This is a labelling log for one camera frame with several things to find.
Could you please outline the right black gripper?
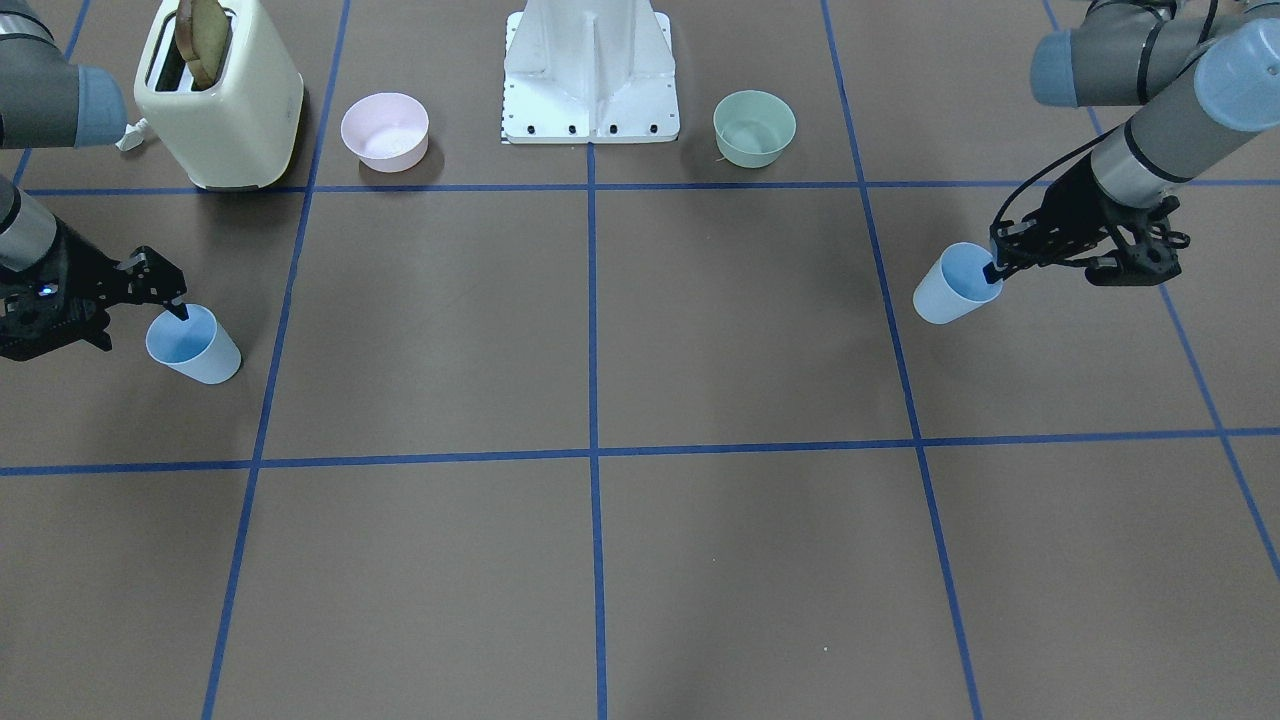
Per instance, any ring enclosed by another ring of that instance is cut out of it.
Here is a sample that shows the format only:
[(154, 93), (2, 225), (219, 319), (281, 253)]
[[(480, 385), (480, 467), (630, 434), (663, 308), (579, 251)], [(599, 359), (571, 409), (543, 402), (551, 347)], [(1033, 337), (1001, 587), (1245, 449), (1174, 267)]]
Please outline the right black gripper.
[(54, 284), (100, 307), (154, 305), (189, 319), (186, 275), (157, 250), (141, 246), (118, 263), (69, 225), (56, 227), (49, 251), (20, 272), (20, 284)]

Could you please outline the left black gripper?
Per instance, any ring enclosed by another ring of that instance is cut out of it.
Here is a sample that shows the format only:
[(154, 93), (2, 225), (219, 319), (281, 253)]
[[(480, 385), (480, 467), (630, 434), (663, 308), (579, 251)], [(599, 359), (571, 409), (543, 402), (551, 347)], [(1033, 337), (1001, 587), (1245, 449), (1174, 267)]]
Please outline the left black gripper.
[(1115, 263), (1129, 263), (1137, 245), (1124, 240), (1120, 227), (1133, 219), (1137, 206), (1116, 200), (1084, 158), (1060, 176), (1044, 192), (1034, 222), (995, 222), (989, 227), (991, 260), (984, 266), (988, 284), (1036, 266), (1070, 263), (1110, 240)]

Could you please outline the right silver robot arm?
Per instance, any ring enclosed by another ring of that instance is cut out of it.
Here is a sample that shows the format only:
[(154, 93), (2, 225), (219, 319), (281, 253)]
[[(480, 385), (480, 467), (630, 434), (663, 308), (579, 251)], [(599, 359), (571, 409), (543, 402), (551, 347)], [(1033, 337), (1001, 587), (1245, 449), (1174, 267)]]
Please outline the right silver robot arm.
[[(70, 63), (27, 1), (3, 3), (4, 149), (113, 145), (125, 133), (122, 90), (104, 69)], [(152, 304), (184, 320), (186, 278), (151, 249), (115, 260), (3, 179), (3, 287), (37, 300), (100, 307)]]

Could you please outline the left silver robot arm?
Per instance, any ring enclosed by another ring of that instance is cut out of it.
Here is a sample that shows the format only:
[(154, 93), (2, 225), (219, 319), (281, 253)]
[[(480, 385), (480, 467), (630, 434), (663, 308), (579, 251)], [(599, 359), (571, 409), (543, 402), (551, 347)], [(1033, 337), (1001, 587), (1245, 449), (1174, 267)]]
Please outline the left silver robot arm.
[(1156, 286), (1181, 272), (1176, 190), (1277, 127), (1275, 1), (1188, 18), (1179, 1), (1093, 1), (1032, 58), (1036, 100), (1134, 113), (1053, 161), (1056, 179), (1019, 222), (989, 227), (989, 284), (1033, 266), (1074, 266), (1096, 286)]

